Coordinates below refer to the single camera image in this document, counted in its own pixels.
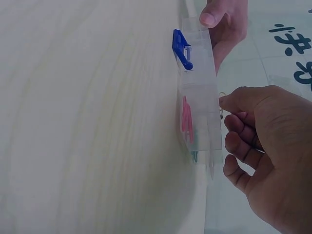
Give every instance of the finger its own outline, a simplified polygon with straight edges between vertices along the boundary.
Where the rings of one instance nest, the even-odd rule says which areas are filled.
[[[218,73],[220,66],[226,56],[237,45],[236,40],[227,40],[218,42],[213,48],[215,72]]]
[[[245,124],[242,120],[239,119],[238,116],[236,115],[226,116],[226,118],[224,119],[224,124],[229,130],[229,132],[236,132],[244,142],[246,142],[253,148],[263,151],[262,145],[259,141],[255,129]]]
[[[241,162],[255,170],[263,158],[263,153],[244,142],[236,132],[229,132],[225,137],[225,148]]]
[[[246,187],[251,176],[239,167],[237,160],[233,155],[228,155],[225,158],[223,173],[235,187],[243,193],[246,193]]]
[[[255,118],[253,114],[247,112],[237,113],[236,116],[245,124],[249,125],[252,128],[255,128]]]
[[[219,99],[220,107],[232,114],[247,112],[254,115],[254,110],[260,104],[272,98],[283,90],[277,86],[259,88],[240,87],[230,95]]]
[[[199,21],[209,28],[214,28],[220,23],[224,14],[226,13],[226,10],[227,10],[226,1],[223,0],[208,1],[207,6],[200,14]]]

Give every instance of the pink plastic item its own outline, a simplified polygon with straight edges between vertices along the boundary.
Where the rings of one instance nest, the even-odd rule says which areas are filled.
[[[183,97],[182,131],[186,133],[186,138],[187,136],[190,136],[190,142],[193,143],[194,135],[191,107],[187,103],[186,96]]]

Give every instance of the wood grain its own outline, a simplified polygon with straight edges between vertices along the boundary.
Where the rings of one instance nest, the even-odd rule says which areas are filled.
[[[176,130],[180,12],[1,1],[1,233],[201,233],[204,170]]]

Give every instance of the hand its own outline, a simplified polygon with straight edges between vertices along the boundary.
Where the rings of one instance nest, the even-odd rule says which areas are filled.
[[[199,20],[210,29],[215,70],[247,34],[248,0],[208,0]]]
[[[220,98],[232,113],[225,176],[252,210],[285,234],[312,233],[312,103],[276,86],[238,88]],[[255,169],[253,176],[237,160]]]

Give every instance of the transparent organizer box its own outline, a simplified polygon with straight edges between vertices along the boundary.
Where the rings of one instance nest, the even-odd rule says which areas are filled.
[[[196,17],[183,19],[181,31],[187,41],[183,54],[188,66],[186,69],[177,58],[180,70],[180,131],[195,163],[206,165],[205,233],[208,234],[214,233],[212,230],[218,227],[218,172],[222,170],[219,94],[208,29],[201,26]]]

